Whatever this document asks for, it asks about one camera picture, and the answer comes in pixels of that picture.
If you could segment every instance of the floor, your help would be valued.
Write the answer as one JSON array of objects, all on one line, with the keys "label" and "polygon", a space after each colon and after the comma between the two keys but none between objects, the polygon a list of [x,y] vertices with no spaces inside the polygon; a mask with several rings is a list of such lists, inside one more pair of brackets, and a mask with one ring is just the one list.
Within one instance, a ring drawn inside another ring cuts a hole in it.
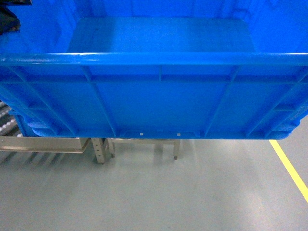
[{"label": "floor", "polygon": [[[308,117],[279,141],[308,185]],[[116,144],[84,154],[2,153],[0,230],[306,231],[308,204],[269,141]]]}]

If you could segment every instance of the metal frame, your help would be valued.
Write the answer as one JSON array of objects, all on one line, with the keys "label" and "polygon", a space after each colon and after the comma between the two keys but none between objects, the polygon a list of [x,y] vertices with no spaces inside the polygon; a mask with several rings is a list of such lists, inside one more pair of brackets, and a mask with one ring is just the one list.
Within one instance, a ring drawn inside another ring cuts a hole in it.
[{"label": "metal frame", "polygon": [[0,137],[0,151],[81,154],[89,138]]},{"label": "metal frame", "polygon": [[178,159],[180,153],[180,140],[175,139],[117,139],[108,138],[107,143],[109,151],[112,155],[115,155],[115,143],[138,143],[138,144],[171,144],[173,148],[173,158]]},{"label": "metal frame", "polygon": [[[173,157],[177,160],[180,140],[158,139],[102,139],[91,138],[97,162],[104,164],[107,154],[115,156],[115,143],[171,144],[174,145]],[[52,137],[0,137],[0,151],[11,152],[48,152],[82,154],[90,142],[89,138],[52,138]]]}]

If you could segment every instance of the metal table leg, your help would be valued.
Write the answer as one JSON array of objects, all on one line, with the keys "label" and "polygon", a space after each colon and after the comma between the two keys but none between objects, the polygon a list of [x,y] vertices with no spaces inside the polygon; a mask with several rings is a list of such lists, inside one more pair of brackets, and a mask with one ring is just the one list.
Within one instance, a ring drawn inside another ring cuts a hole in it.
[{"label": "metal table leg", "polygon": [[181,140],[174,140],[173,159],[177,160],[180,153]]},{"label": "metal table leg", "polygon": [[104,164],[107,152],[106,149],[108,149],[108,142],[106,141],[107,139],[91,138],[91,140],[93,143],[97,162],[100,164]]}]

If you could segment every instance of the black object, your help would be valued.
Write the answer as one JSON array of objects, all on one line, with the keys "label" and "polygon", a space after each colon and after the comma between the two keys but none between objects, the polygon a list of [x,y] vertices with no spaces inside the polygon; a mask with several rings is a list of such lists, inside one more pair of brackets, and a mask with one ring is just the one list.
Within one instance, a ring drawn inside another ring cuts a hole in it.
[{"label": "black object", "polygon": [[0,35],[9,31],[16,31],[20,28],[20,21],[17,16],[4,6],[0,6]]},{"label": "black object", "polygon": [[0,0],[0,5],[32,5],[32,0]]}]

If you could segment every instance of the blue plastic crate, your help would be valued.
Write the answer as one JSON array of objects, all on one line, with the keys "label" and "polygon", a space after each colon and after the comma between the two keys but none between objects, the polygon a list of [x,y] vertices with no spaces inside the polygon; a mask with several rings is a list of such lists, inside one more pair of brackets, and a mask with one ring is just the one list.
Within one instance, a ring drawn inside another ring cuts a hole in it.
[{"label": "blue plastic crate", "polygon": [[10,9],[0,100],[40,136],[282,139],[308,114],[306,0]]}]

